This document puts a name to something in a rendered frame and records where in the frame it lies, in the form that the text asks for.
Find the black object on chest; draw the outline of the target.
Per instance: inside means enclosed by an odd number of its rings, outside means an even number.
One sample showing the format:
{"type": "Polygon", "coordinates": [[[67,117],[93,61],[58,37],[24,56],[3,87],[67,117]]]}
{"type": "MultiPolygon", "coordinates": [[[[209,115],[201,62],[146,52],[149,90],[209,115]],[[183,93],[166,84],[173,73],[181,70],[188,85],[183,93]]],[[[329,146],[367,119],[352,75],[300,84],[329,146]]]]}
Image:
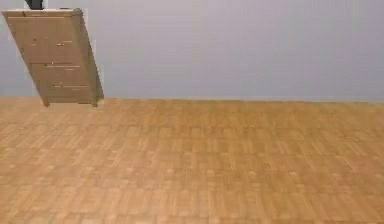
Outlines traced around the black object on chest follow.
{"type": "Polygon", "coordinates": [[[43,1],[44,0],[25,0],[31,10],[43,10],[43,1]]]}

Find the light wooden chest of drawers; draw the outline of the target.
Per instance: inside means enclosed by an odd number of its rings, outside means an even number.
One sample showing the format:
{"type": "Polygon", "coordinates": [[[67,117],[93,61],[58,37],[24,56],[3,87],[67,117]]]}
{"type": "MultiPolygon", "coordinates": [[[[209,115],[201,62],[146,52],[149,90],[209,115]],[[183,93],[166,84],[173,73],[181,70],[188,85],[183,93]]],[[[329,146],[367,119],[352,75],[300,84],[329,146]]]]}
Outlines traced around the light wooden chest of drawers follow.
{"type": "Polygon", "coordinates": [[[83,11],[4,10],[2,15],[44,106],[104,98],[83,11]]]}

